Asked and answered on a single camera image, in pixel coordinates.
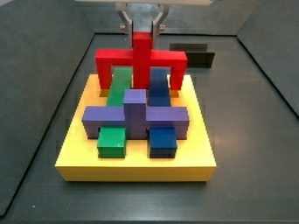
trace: green block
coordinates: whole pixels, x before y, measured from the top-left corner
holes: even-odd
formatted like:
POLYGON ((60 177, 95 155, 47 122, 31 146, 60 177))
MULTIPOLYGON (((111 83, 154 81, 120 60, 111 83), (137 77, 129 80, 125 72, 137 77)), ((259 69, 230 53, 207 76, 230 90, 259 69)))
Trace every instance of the green block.
POLYGON ((100 129, 97 154, 101 158, 124 158, 127 156, 127 128, 100 129))
POLYGON ((117 67, 113 72, 113 80, 109 87, 107 106, 123 106, 125 90, 131 88, 132 68, 117 67))

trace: toy block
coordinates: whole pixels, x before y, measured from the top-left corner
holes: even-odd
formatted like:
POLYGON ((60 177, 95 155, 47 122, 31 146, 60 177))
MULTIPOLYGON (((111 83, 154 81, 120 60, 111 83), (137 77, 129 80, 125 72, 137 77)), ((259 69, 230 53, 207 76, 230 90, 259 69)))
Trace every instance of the toy block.
POLYGON ((164 68, 151 69, 151 86, 148 91, 148 106, 171 107, 171 96, 164 68))
POLYGON ((97 50, 97 80, 101 89, 109 89, 112 81, 112 66, 131 67, 133 52, 131 50, 101 49, 97 50))
POLYGON ((97 137, 97 154, 101 158, 124 158, 127 155, 127 129, 101 128, 97 137))
POLYGON ((190 115, 186 107, 147 107, 147 127, 175 128, 176 139, 187 138, 190 115))
POLYGON ((131 88, 132 68, 117 67, 115 69, 113 80, 107 98, 108 106, 123 106, 125 90, 131 88))
POLYGON ((187 67, 211 68, 215 52, 208 52, 207 44, 170 44, 171 51, 184 51, 187 67))
POLYGON ((183 76, 187 67, 187 57, 184 52, 152 51, 152 67, 170 67, 171 90, 182 90, 183 76))
POLYGON ((171 90, 182 89, 182 80, 187 66, 187 57, 184 52, 170 52, 152 50, 151 32, 133 33, 133 49, 97 50, 97 79, 101 89, 111 88, 112 66, 133 67, 133 88, 150 88, 150 67, 171 67, 171 90))
POLYGON ((175 128, 150 129, 150 158, 175 158, 175 128))
POLYGON ((125 127, 124 107, 89 106, 85 108, 81 122, 88 139, 97 139, 99 128, 125 127))
POLYGON ((124 109, 127 123, 127 138, 146 139, 146 90, 128 89, 125 91, 124 109))
POLYGON ((180 97, 175 107, 187 107, 191 119, 188 140, 176 141, 175 159, 148 158, 148 141, 125 141, 125 158, 97 158, 96 141, 88 140, 80 125, 88 105, 105 106, 105 99, 91 97, 99 89, 99 76, 88 77, 79 106, 69 125, 55 167, 65 181, 168 182, 208 181, 216 169, 202 111, 192 86, 192 78, 184 76, 180 97))
POLYGON ((152 51, 151 32, 136 31, 133 35, 133 88, 148 89, 152 51))

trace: blue block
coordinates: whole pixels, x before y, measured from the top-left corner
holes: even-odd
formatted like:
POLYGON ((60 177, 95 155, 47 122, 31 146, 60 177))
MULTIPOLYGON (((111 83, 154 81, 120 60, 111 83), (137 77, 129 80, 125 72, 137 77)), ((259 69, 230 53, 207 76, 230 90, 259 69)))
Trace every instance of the blue block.
POLYGON ((171 96, 167 80, 167 69, 152 68, 148 91, 148 106, 171 107, 171 96))
POLYGON ((175 158, 175 128, 150 129, 150 158, 175 158))

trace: yellow base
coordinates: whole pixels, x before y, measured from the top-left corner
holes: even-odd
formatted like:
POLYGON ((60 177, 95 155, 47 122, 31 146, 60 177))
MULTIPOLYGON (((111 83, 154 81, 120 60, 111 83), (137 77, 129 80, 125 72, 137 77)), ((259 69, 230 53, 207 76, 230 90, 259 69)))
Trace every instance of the yellow base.
POLYGON ((88 140, 81 124, 87 106, 104 106, 99 77, 92 74, 79 101, 56 168, 67 181, 208 181, 216 168, 211 143, 190 75, 184 75, 175 107, 188 108, 191 125, 187 140, 178 141, 175 158, 148 158, 146 140, 127 140, 125 158, 99 158, 97 140, 88 140))

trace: gray surface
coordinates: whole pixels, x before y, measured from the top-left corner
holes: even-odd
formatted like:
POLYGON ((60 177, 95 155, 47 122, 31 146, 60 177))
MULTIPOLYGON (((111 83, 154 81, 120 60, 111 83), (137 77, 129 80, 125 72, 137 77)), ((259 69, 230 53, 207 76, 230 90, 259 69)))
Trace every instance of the gray surface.
MULTIPOLYGON (((215 0, 210 7, 171 7, 164 20, 164 33, 238 35, 252 10, 262 0, 215 0)), ((119 32, 120 18, 112 3, 79 3, 95 32, 119 32)), ((129 4, 128 15, 135 20, 136 31, 151 31, 151 21, 158 15, 158 5, 129 4)))
POLYGON ((4 4, 12 2, 13 0, 0 0, 0 6, 3 6, 4 4))
POLYGON ((264 0, 238 38, 299 115, 298 9, 298 0, 264 0))
POLYGON ((55 170, 61 142, 97 48, 125 37, 96 36, 3 223, 35 221, 299 221, 299 123, 235 38, 160 37, 208 43, 212 69, 191 69, 218 161, 204 183, 67 183, 55 170))
POLYGON ((0 7, 0 215, 92 36, 71 0, 15 0, 0 7))

